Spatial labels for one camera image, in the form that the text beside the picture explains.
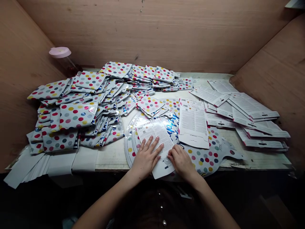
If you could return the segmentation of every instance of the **white cardboard header card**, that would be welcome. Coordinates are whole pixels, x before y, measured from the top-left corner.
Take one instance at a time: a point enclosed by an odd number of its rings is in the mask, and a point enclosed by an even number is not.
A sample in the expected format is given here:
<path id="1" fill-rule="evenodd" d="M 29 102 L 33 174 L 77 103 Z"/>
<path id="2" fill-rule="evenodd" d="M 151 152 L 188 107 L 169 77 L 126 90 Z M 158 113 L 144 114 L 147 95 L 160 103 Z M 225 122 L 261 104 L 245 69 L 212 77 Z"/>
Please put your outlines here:
<path id="1" fill-rule="evenodd" d="M 245 93 L 242 93 L 242 95 L 239 96 L 231 96 L 230 100 L 253 119 L 273 118 L 280 116 L 278 112 L 271 111 Z"/>
<path id="2" fill-rule="evenodd" d="M 233 121 L 237 122 L 239 124 L 242 124 L 244 126 L 251 127 L 253 129 L 265 132 L 267 134 L 272 133 L 272 129 L 259 124 L 259 122 L 255 122 L 255 123 L 252 122 L 251 120 L 249 120 L 246 116 L 244 116 L 241 112 L 239 112 L 234 107 L 233 107 Z"/>
<path id="3" fill-rule="evenodd" d="M 211 87 L 220 92 L 239 92 L 227 80 L 208 80 Z"/>
<path id="4" fill-rule="evenodd" d="M 251 140 L 248 138 L 246 133 L 243 131 L 243 129 L 236 125 L 236 131 L 241 138 L 242 142 L 245 144 L 245 146 L 251 146 L 251 147 L 259 147 L 259 148 L 276 148 L 276 149 L 282 149 L 282 143 L 278 141 L 262 141 L 262 140 Z"/>
<path id="5" fill-rule="evenodd" d="M 217 107 L 219 107 L 229 98 L 229 95 L 222 94 L 208 87 L 197 87 L 191 90 L 190 93 Z"/>
<path id="6" fill-rule="evenodd" d="M 197 148 L 209 149 L 207 123 L 200 102 L 180 100 L 179 141 Z"/>

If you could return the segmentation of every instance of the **polka dot foil balloon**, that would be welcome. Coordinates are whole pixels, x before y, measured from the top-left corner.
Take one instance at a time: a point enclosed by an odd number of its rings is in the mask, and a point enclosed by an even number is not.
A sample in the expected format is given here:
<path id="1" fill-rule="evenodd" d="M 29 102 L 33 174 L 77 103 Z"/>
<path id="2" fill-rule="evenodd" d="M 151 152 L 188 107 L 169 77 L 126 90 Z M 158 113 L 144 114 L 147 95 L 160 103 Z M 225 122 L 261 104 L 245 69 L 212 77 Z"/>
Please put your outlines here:
<path id="1" fill-rule="evenodd" d="M 53 152 L 59 150 L 73 149 L 78 129 L 70 129 L 59 132 L 51 132 L 50 127 L 42 128 L 44 151 Z"/>
<path id="2" fill-rule="evenodd" d="M 77 78 L 76 87 L 84 87 L 91 90 L 97 90 L 105 79 L 105 74 L 83 71 Z"/>
<path id="3" fill-rule="evenodd" d="M 92 125 L 97 108 L 97 103 L 61 104 L 60 130 Z"/>
<path id="4" fill-rule="evenodd" d="M 46 85 L 41 85 L 36 88 L 29 96 L 28 100 L 49 100 L 57 99 L 61 97 L 61 94 L 64 92 L 69 79 L 56 81 Z"/>
<path id="5" fill-rule="evenodd" d="M 145 66 L 144 74 L 143 74 L 144 78 L 149 78 L 153 80 L 155 79 L 155 74 L 156 74 L 156 67 L 152 67 L 148 65 Z"/>
<path id="6" fill-rule="evenodd" d="M 119 63 L 119 62 L 109 62 L 105 65 L 104 72 L 109 75 L 117 76 L 123 78 L 132 67 L 132 64 Z"/>

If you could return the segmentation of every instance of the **white paper sheet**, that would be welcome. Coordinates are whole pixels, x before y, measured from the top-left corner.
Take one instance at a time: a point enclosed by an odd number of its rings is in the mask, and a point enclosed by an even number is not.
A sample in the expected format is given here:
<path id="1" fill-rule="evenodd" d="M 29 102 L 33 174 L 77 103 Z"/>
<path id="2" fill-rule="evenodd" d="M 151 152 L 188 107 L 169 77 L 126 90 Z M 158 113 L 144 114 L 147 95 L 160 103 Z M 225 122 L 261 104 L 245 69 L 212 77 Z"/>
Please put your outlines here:
<path id="1" fill-rule="evenodd" d="M 220 93 L 239 92 L 228 82 L 228 80 L 208 80 L 208 82 L 214 90 Z"/>
<path id="2" fill-rule="evenodd" d="M 44 153 L 31 156 L 30 148 L 25 148 L 24 155 L 19 158 L 18 164 L 16 164 L 9 174 L 4 179 L 12 188 L 16 189 L 18 185 L 23 181 L 25 176 L 31 171 L 31 169 L 37 164 L 37 162 L 44 156 Z"/>
<path id="3" fill-rule="evenodd" d="M 233 107 L 233 121 L 237 122 L 239 124 L 242 124 L 244 126 L 248 126 L 248 127 L 253 128 L 253 129 L 265 132 L 267 134 L 272 133 L 272 130 L 270 128 L 259 124 L 259 122 L 255 122 L 255 123 L 251 122 L 251 120 L 249 120 L 246 116 L 244 116 L 241 112 L 239 112 L 234 107 Z"/>
<path id="4" fill-rule="evenodd" d="M 261 141 L 261 140 L 252 140 L 249 139 L 246 133 L 243 131 L 243 129 L 236 125 L 236 131 L 241 138 L 242 142 L 245 144 L 245 146 L 251 146 L 251 147 L 260 147 L 260 148 L 276 148 L 276 149 L 282 149 L 282 143 L 278 141 Z"/>
<path id="5" fill-rule="evenodd" d="M 96 158 L 98 155 L 98 148 L 87 148 L 80 146 L 73 165 L 73 172 L 95 172 Z"/>
<path id="6" fill-rule="evenodd" d="M 168 151 L 173 148 L 174 144 L 168 135 L 164 125 L 166 125 L 166 122 L 163 123 L 161 119 L 158 118 L 147 124 L 136 127 L 141 142 L 144 139 L 147 141 L 150 136 L 153 136 L 153 142 L 155 138 L 159 136 L 160 139 L 155 149 L 158 148 L 160 144 L 164 144 L 162 151 L 159 153 L 161 158 L 152 171 L 153 177 L 155 179 L 164 177 L 175 170 L 174 166 L 167 158 Z"/>
<path id="7" fill-rule="evenodd" d="M 222 94 L 208 87 L 197 87 L 191 90 L 190 93 L 217 107 L 219 107 L 229 98 L 229 95 Z"/>
<path id="8" fill-rule="evenodd" d="M 201 103 L 180 100 L 179 141 L 193 147 L 209 149 L 207 123 Z"/>
<path id="9" fill-rule="evenodd" d="M 232 119 L 225 118 L 219 114 L 205 113 L 207 124 L 209 126 L 235 128 L 235 123 Z"/>
<path id="10" fill-rule="evenodd" d="M 271 111 L 269 108 L 265 107 L 245 93 L 242 93 L 242 95 L 239 96 L 231 96 L 230 100 L 253 119 L 273 118 L 280 116 L 278 112 Z"/>

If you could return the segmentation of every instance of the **pink bottle cap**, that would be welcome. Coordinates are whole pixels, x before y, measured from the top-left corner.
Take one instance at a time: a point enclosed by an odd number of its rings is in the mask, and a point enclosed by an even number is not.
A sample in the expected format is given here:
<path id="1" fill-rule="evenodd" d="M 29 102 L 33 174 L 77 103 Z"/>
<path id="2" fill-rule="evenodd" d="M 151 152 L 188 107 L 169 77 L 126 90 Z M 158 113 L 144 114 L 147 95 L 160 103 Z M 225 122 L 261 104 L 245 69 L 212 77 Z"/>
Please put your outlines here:
<path id="1" fill-rule="evenodd" d="M 71 55 L 71 51 L 67 47 L 56 47 L 56 48 L 51 48 L 51 50 L 49 51 L 49 54 L 53 58 L 58 59 L 58 58 L 64 58 L 64 57 Z"/>

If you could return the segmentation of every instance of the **person's left hand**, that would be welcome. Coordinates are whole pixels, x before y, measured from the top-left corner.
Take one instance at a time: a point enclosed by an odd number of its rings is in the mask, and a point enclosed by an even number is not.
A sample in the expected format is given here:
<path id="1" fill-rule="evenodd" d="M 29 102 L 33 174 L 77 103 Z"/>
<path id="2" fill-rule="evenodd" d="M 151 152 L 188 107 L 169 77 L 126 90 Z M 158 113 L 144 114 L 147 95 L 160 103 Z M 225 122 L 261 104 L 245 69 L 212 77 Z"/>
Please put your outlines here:
<path id="1" fill-rule="evenodd" d="M 152 140 L 153 136 L 150 136 L 146 144 L 145 139 L 142 141 L 132 168 L 129 170 L 129 173 L 132 174 L 133 179 L 135 179 L 137 183 L 148 177 L 158 160 L 161 158 L 158 154 L 163 149 L 164 144 L 161 144 L 153 151 L 159 141 L 159 137 L 156 137 L 155 141 L 151 144 Z"/>

